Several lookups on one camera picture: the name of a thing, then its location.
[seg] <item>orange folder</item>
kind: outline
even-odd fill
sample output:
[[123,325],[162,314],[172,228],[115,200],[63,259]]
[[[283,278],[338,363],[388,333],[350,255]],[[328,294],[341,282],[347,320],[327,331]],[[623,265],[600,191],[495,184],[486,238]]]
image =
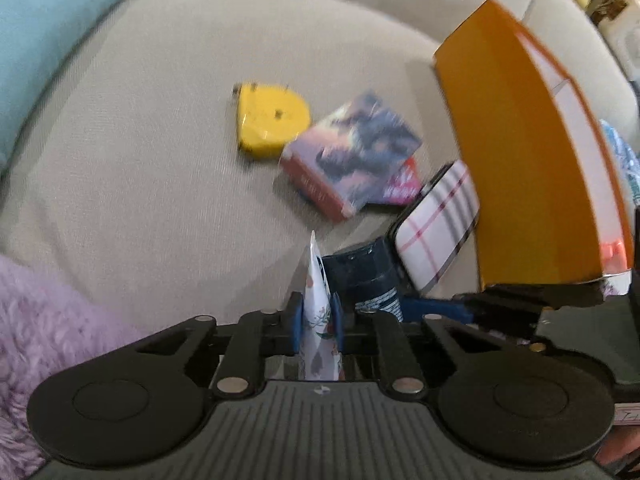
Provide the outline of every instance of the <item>orange folder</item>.
[[554,56],[487,0],[436,51],[435,67],[480,201],[483,284],[629,269],[631,229],[606,140]]

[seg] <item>black device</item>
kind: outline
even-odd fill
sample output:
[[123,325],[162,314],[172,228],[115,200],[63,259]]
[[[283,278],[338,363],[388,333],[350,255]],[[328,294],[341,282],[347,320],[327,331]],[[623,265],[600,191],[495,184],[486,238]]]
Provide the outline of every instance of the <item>black device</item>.
[[614,403],[580,368],[377,311],[341,325],[365,380],[266,380],[267,357],[296,353],[301,312],[295,293],[235,325],[198,316],[50,377],[28,405],[52,457],[33,479],[611,478],[591,458]]

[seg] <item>gray ribbed panel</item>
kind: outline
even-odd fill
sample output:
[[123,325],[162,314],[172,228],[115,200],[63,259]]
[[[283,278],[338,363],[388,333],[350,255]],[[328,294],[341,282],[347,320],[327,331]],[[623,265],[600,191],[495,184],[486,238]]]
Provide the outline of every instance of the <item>gray ribbed panel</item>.
[[271,381],[255,399],[224,402],[196,438],[154,463],[89,471],[52,462],[34,480],[600,480],[593,463],[522,472],[458,449],[427,408],[373,383]]

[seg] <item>red packet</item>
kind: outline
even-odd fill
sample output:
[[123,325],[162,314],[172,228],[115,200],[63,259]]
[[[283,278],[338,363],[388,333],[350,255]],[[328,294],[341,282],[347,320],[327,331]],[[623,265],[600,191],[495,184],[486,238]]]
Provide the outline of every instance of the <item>red packet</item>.
[[417,165],[413,157],[408,158],[397,173],[393,174],[385,187],[369,199],[370,204],[409,205],[422,189]]

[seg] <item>purple fluffy blanket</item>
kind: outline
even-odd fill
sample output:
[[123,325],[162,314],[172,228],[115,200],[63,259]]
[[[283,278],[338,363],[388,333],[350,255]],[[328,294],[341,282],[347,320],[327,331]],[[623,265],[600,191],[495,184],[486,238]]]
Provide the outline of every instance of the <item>purple fluffy blanket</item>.
[[69,286],[0,256],[0,479],[22,480],[45,461],[27,426],[35,387],[140,336]]

